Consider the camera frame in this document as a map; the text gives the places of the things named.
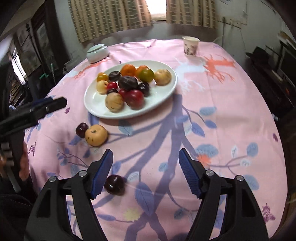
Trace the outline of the checkered curtain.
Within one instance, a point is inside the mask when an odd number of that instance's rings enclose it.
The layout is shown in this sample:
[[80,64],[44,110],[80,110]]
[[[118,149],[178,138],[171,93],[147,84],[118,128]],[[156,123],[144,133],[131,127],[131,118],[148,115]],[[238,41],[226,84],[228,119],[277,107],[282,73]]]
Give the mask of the checkered curtain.
[[216,28],[216,8],[213,0],[166,1],[166,22],[188,26]]
[[146,1],[70,0],[68,5],[80,43],[152,25]]

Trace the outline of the pink patterned tablecloth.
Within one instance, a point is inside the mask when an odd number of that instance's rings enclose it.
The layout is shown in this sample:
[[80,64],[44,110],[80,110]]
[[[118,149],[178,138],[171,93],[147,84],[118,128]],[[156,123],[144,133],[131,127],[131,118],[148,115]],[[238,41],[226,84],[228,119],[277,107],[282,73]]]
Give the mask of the pink patterned tablecloth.
[[[52,175],[69,178],[114,154],[111,173],[127,180],[123,196],[107,192],[93,201],[109,240],[184,240],[200,201],[191,193],[178,162],[185,148],[218,175],[242,175],[261,208],[269,235],[280,225],[287,196],[285,159],[266,102],[239,64],[219,45],[202,42],[196,58],[180,40],[149,40],[111,46],[108,58],[83,61],[54,87],[51,97],[65,109],[26,131],[31,177],[41,190]],[[175,93],[153,111],[129,120],[103,120],[83,103],[98,73],[135,60],[160,61],[178,77]],[[89,145],[76,135],[80,123],[101,125],[105,143]]]

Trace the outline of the white oval plate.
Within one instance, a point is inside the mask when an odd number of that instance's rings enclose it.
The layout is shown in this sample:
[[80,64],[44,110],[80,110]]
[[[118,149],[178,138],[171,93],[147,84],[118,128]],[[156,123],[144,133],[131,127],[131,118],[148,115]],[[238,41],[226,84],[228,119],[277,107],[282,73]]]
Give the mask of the white oval plate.
[[170,66],[153,60],[119,64],[105,73],[109,82],[94,80],[85,91],[84,105],[94,116],[109,120],[155,109],[172,95],[178,80]]

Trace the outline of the dark water chestnut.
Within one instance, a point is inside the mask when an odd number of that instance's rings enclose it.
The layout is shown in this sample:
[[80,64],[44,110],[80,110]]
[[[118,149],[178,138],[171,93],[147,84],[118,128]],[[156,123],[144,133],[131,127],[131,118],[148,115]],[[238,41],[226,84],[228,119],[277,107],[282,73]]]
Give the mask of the dark water chestnut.
[[108,78],[109,78],[109,81],[111,82],[116,82],[120,79],[121,77],[121,73],[119,71],[112,71],[109,75],[108,75]]

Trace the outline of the dark heart-shaped cherry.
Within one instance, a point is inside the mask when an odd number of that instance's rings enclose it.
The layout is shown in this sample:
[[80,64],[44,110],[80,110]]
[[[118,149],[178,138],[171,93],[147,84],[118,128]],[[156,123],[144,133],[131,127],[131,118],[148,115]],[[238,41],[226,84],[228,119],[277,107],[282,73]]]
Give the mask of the dark heart-shaped cherry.
[[89,128],[88,124],[80,123],[75,130],[76,135],[79,136],[80,138],[85,138],[85,133],[86,133],[86,130],[88,130],[88,128]]

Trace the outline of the computer monitor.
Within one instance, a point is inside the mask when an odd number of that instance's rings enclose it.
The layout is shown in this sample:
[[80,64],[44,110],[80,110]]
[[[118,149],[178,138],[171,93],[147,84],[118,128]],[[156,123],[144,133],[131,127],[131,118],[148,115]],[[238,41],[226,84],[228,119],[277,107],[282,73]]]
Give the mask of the computer monitor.
[[280,73],[295,84],[295,56],[284,49],[279,66]]

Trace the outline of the orange yellow tomato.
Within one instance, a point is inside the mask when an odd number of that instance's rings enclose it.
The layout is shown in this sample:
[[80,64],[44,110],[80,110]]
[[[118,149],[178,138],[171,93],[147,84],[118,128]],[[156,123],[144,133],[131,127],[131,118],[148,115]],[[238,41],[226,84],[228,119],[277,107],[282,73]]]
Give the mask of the orange yellow tomato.
[[96,81],[97,82],[100,82],[100,81],[109,82],[109,76],[106,73],[100,72],[96,77]]

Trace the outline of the dark red plum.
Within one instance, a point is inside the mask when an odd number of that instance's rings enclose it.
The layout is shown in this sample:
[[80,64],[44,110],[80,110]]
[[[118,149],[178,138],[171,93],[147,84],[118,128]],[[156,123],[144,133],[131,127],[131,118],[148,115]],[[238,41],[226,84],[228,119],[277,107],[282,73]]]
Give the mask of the dark red plum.
[[131,90],[126,94],[125,102],[131,109],[141,109],[144,105],[144,94],[140,90]]

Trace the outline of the yellow striped pepino melon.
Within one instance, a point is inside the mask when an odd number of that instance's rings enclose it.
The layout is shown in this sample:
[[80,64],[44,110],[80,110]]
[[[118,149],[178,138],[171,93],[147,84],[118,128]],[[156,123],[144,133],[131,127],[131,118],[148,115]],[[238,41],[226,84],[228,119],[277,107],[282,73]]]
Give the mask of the yellow striped pepino melon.
[[171,81],[171,73],[167,69],[159,69],[154,73],[154,80],[158,86],[167,85]]

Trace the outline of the left checkered curtain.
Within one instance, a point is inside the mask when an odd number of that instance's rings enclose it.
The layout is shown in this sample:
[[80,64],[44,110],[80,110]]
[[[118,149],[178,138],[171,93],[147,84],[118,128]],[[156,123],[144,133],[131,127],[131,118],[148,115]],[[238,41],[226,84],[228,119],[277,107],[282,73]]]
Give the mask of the left checkered curtain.
[[146,1],[70,0],[68,5],[80,43],[152,25]]

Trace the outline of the large orange mandarin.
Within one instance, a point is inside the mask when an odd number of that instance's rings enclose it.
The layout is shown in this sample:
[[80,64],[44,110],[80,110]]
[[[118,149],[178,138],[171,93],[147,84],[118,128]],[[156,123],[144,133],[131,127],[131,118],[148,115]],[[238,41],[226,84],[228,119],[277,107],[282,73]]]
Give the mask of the large orange mandarin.
[[136,72],[136,67],[132,64],[125,64],[120,70],[120,73],[122,76],[134,77],[135,72]]

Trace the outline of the dark purple mangosteen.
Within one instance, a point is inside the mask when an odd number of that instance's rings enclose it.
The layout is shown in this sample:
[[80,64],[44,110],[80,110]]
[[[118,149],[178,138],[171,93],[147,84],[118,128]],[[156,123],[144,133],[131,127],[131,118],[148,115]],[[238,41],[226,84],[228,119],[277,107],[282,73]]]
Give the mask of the dark purple mangosteen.
[[123,88],[127,91],[137,89],[138,81],[135,77],[121,76],[118,81],[119,88]]

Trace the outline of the red cherry tomato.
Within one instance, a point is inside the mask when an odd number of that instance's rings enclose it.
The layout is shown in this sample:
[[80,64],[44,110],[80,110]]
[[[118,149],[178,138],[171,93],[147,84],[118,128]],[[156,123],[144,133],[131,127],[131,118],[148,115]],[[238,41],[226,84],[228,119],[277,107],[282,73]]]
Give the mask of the red cherry tomato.
[[107,85],[107,90],[109,89],[118,89],[118,85],[116,82],[112,81],[112,82],[109,82],[108,85]]

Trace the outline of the floral paper cup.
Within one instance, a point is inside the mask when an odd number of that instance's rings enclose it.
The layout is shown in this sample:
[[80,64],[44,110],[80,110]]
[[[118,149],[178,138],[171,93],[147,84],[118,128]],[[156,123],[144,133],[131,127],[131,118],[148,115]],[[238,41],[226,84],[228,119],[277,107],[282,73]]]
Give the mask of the floral paper cup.
[[200,39],[191,36],[183,36],[182,39],[184,44],[184,53],[189,56],[195,56]]

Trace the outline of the pale pepino melon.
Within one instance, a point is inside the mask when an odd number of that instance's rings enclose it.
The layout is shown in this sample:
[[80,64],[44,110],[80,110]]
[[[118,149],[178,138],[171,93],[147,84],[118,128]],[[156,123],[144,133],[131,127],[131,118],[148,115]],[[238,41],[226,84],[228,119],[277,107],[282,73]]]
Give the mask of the pale pepino melon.
[[93,146],[99,147],[106,142],[108,137],[108,132],[105,127],[101,125],[92,125],[85,132],[86,142]]

